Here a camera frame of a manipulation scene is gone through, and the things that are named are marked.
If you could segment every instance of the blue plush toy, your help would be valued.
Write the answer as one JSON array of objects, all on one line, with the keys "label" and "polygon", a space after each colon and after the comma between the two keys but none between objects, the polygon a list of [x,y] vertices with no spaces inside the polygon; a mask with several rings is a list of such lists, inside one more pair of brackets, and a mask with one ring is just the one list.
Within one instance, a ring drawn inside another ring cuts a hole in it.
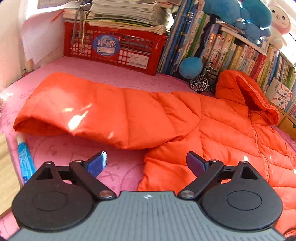
[{"label": "blue plush toy", "polygon": [[242,34],[242,36],[244,36],[246,39],[250,40],[255,44],[257,44],[261,36],[266,36],[266,37],[270,36],[269,28],[262,30],[255,24],[249,23],[247,21],[243,21],[243,22],[237,21],[234,24],[234,26],[243,30],[244,34]]},{"label": "blue plush toy", "polygon": [[179,73],[187,79],[195,78],[202,71],[202,61],[200,58],[189,57],[184,59],[179,66]]},{"label": "blue plush toy", "polygon": [[249,12],[241,8],[237,0],[206,0],[203,8],[205,14],[215,14],[230,25],[233,25],[237,19],[249,19]]},{"label": "blue plush toy", "polygon": [[247,9],[250,17],[243,18],[261,28],[267,28],[271,24],[272,14],[264,2],[265,0],[239,0],[243,8]]}]

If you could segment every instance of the jacket zipper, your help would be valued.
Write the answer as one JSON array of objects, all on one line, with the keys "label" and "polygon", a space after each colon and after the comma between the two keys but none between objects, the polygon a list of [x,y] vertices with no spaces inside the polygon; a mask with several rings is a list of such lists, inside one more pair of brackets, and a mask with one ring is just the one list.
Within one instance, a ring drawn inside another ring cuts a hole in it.
[{"label": "jacket zipper", "polygon": [[261,152],[261,150],[259,149],[259,146],[258,146],[258,135],[257,135],[257,132],[253,126],[253,123],[252,123],[252,120],[251,120],[251,115],[250,115],[250,112],[249,112],[249,118],[250,118],[250,121],[251,121],[251,125],[252,125],[252,129],[253,129],[253,132],[254,132],[254,135],[255,135],[255,145],[257,147],[257,150],[259,151],[259,153],[262,155],[263,159],[264,159],[264,162],[265,162],[265,170],[266,170],[266,178],[265,180],[267,182],[269,182],[269,162],[268,162],[268,159],[266,158],[266,156]]}]

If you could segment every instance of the blue pom-pom ball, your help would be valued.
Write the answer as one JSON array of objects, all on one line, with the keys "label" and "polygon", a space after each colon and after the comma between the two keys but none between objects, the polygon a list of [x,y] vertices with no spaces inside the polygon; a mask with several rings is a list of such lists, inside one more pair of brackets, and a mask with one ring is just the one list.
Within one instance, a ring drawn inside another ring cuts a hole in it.
[{"label": "blue pom-pom ball", "polygon": [[184,59],[179,66],[179,73],[187,79],[195,78],[202,71],[202,61],[197,57]]}]

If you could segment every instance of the round sticker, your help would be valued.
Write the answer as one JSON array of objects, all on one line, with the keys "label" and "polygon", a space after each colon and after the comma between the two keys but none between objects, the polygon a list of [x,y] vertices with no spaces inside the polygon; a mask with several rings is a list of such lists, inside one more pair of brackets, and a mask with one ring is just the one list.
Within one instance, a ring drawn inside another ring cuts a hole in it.
[{"label": "round sticker", "polygon": [[100,55],[112,56],[118,53],[120,44],[118,38],[101,34],[93,40],[92,47]]}]

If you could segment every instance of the orange puffer jacket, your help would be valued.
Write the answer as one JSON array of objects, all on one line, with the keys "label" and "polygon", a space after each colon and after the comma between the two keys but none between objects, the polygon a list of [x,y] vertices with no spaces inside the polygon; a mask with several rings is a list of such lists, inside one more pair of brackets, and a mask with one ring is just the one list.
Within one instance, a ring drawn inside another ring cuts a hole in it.
[{"label": "orange puffer jacket", "polygon": [[140,191],[177,193],[192,182],[188,151],[226,165],[248,160],[281,197],[284,211],[277,229],[284,232],[296,226],[296,158],[269,127],[278,121],[278,111],[258,85],[236,71],[220,74],[216,98],[150,93],[55,73],[26,101],[14,129],[69,132],[122,149],[149,148]]}]

